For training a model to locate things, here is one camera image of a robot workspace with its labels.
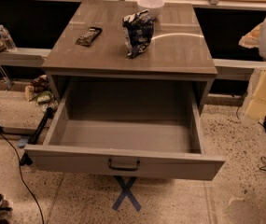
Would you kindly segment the blue chip bag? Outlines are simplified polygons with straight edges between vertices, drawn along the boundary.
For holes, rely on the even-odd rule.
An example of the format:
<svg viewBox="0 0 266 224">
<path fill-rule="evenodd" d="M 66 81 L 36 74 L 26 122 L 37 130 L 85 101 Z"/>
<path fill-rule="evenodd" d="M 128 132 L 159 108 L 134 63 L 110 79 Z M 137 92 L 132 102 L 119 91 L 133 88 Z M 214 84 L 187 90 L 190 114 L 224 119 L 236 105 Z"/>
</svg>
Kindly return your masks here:
<svg viewBox="0 0 266 224">
<path fill-rule="evenodd" d="M 125 45 L 128 48 L 127 56 L 131 59 L 144 53 L 150 45 L 154 34 L 153 20 L 148 11 L 143 10 L 122 19 Z"/>
</svg>

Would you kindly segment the open grey top drawer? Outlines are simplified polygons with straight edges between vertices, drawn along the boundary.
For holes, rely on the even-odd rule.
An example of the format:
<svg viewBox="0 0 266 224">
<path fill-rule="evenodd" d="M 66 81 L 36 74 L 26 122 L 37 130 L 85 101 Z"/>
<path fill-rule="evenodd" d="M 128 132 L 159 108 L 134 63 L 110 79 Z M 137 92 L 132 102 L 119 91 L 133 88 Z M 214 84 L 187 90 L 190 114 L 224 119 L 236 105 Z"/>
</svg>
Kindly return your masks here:
<svg viewBox="0 0 266 224">
<path fill-rule="evenodd" d="M 224 163 L 204 150 L 191 83 L 171 80 L 74 78 L 44 142 L 25 151 L 40 170 L 93 175 L 211 180 Z"/>
</svg>

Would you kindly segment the grey drawer cabinet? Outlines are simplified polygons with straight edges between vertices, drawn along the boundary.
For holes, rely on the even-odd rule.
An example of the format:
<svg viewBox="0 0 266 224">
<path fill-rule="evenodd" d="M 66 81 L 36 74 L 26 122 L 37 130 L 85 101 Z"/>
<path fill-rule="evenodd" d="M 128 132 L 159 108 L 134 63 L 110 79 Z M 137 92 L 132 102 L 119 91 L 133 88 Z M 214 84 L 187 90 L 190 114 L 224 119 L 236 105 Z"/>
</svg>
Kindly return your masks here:
<svg viewBox="0 0 266 224">
<path fill-rule="evenodd" d="M 125 77 L 193 81 L 203 108 L 217 70 L 191 4 L 167 3 L 153 21 L 141 54 L 130 43 L 123 19 L 135 2 L 85 0 L 42 64 L 48 76 Z"/>
</svg>

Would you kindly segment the white bowl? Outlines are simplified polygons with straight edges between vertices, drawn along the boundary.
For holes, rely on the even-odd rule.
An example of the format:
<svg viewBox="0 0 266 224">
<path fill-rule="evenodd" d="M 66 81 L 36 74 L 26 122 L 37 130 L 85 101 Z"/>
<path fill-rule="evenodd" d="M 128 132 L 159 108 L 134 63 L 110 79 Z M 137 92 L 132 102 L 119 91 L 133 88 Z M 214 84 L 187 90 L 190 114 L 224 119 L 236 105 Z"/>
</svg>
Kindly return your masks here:
<svg viewBox="0 0 266 224">
<path fill-rule="evenodd" d="M 147 10 L 150 18 L 155 20 L 164 6 L 163 0 L 138 0 L 137 6 L 140 11 Z"/>
</svg>

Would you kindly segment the blue tape cross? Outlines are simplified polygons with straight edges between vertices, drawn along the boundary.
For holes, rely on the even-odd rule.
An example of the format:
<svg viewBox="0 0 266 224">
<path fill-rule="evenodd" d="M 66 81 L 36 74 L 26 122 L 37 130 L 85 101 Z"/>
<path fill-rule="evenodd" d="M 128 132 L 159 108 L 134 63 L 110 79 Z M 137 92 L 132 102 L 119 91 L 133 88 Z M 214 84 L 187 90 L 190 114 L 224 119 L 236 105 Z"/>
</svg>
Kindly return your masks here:
<svg viewBox="0 0 266 224">
<path fill-rule="evenodd" d="M 136 181 L 136 178 L 132 176 L 128 179 L 127 182 L 125 182 L 121 176 L 116 175 L 115 179 L 121 187 L 121 192 L 118 198 L 115 200 L 114 204 L 112 205 L 112 209 L 117 211 L 123 203 L 124 199 L 127 198 L 131 202 L 135 211 L 139 212 L 141 210 L 141 204 L 137 201 L 137 199 L 132 193 L 132 187 L 134 182 Z"/>
</svg>

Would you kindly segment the pile of snack packets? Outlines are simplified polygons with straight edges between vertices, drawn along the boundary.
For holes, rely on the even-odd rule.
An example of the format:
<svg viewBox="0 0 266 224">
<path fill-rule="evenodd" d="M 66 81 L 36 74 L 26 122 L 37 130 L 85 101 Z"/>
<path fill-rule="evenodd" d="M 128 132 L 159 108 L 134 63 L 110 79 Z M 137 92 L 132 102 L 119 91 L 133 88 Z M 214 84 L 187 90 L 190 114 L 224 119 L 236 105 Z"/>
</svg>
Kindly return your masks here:
<svg viewBox="0 0 266 224">
<path fill-rule="evenodd" d="M 28 102 L 35 102 L 43 112 L 46 112 L 48 108 L 55 111 L 58 107 L 58 103 L 54 98 L 46 75 L 35 78 L 26 86 L 24 95 Z"/>
</svg>

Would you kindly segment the clear plastic water bottle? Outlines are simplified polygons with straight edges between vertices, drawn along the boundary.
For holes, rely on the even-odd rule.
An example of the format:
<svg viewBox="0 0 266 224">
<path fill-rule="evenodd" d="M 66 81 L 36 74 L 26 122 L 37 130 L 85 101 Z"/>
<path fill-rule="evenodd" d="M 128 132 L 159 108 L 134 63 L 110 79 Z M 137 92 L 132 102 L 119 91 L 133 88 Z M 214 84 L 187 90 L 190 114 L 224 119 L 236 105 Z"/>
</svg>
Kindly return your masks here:
<svg viewBox="0 0 266 224">
<path fill-rule="evenodd" d="M 16 51 L 17 50 L 17 47 L 16 47 L 8 29 L 2 24 L 0 24 L 0 37 L 3 40 L 4 44 L 6 45 L 8 51 Z"/>
</svg>

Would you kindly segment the black tripod leg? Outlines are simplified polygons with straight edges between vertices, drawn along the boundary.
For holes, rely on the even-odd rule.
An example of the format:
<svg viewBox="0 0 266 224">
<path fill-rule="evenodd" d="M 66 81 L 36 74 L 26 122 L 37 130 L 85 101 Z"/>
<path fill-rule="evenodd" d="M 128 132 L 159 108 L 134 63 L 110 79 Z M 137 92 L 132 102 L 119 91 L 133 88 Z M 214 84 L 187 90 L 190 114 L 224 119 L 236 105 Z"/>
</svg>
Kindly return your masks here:
<svg viewBox="0 0 266 224">
<path fill-rule="evenodd" d="M 38 127 L 36 128 L 34 134 L 29 138 L 28 140 L 28 144 L 30 145 L 35 145 L 42 130 L 44 129 L 48 119 L 51 119 L 53 117 L 53 109 L 51 107 L 48 107 L 47 110 L 46 110 L 46 113 L 44 114 L 42 120 L 40 121 Z M 31 165 L 33 162 L 32 160 L 30 159 L 29 155 L 24 152 L 22 157 L 21 157 L 21 160 L 20 160 L 20 166 L 24 166 L 24 165 Z"/>
</svg>

